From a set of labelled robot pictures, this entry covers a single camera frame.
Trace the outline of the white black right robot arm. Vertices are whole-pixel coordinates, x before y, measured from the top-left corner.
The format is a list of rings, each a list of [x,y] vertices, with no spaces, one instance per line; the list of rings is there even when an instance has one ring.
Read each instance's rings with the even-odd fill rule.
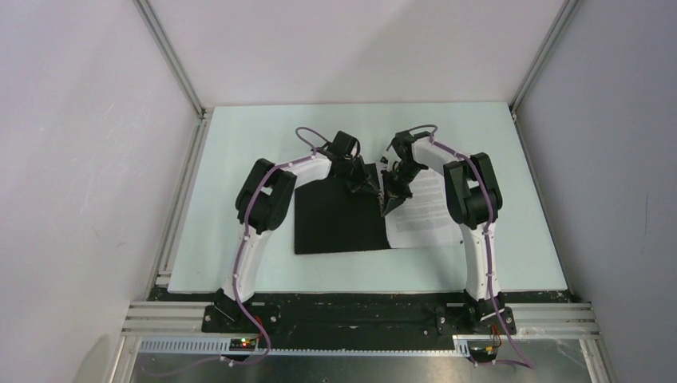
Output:
[[[489,156],[456,151],[432,132],[397,133],[383,157],[381,213],[389,215],[412,199],[410,184],[422,172],[442,176],[445,205],[458,224],[465,246],[464,323],[474,333],[493,326],[505,305],[494,268],[494,227],[503,206],[501,190]]]

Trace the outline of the white text-printed paper sheet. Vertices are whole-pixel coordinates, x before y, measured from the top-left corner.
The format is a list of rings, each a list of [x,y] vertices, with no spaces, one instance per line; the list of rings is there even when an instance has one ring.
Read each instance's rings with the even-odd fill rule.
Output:
[[[385,217],[390,247],[441,247],[462,243],[460,227],[447,209],[443,177],[422,170],[410,184],[413,197]]]

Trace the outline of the red and black folder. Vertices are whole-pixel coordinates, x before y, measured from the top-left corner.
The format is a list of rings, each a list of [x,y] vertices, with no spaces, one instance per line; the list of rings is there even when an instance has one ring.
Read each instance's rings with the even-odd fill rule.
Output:
[[[380,251],[390,248],[377,195],[353,193],[329,176],[295,189],[296,255]]]

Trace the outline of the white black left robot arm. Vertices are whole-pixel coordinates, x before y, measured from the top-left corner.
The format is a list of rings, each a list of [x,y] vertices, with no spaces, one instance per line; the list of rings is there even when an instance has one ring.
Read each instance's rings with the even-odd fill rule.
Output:
[[[383,250],[388,247],[378,206],[374,164],[361,156],[311,154],[285,164],[257,160],[236,198],[239,243],[232,272],[215,296],[221,322],[233,332],[251,324],[245,306],[273,231],[293,207],[297,255]]]

